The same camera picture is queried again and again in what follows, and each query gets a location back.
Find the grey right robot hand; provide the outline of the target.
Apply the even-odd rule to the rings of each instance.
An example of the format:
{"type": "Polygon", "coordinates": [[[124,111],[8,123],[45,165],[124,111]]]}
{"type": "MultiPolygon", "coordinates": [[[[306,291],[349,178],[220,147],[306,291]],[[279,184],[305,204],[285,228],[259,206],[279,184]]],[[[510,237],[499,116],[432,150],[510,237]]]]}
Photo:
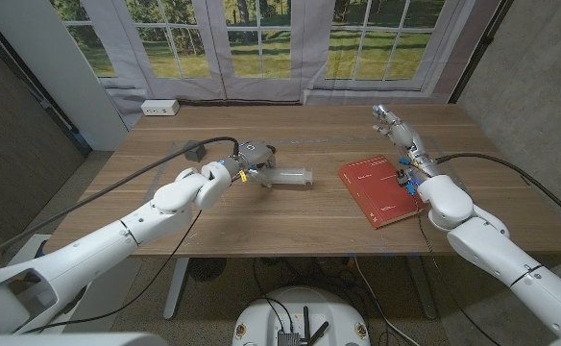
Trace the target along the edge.
{"type": "Polygon", "coordinates": [[[373,129],[395,145],[402,163],[408,166],[415,181],[424,182],[441,174],[437,163],[429,157],[420,135],[408,122],[383,105],[373,106],[373,117],[379,121],[379,125],[374,125],[373,129]]]}

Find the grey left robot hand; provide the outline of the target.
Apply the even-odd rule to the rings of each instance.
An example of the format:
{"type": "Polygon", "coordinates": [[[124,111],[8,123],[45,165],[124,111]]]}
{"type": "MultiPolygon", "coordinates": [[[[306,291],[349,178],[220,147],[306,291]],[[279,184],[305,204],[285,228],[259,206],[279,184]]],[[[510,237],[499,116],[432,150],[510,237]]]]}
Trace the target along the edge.
{"type": "Polygon", "coordinates": [[[276,148],[266,142],[248,141],[238,145],[236,154],[232,154],[221,162],[233,180],[245,181],[247,176],[271,187],[269,172],[276,167],[276,148]]]}

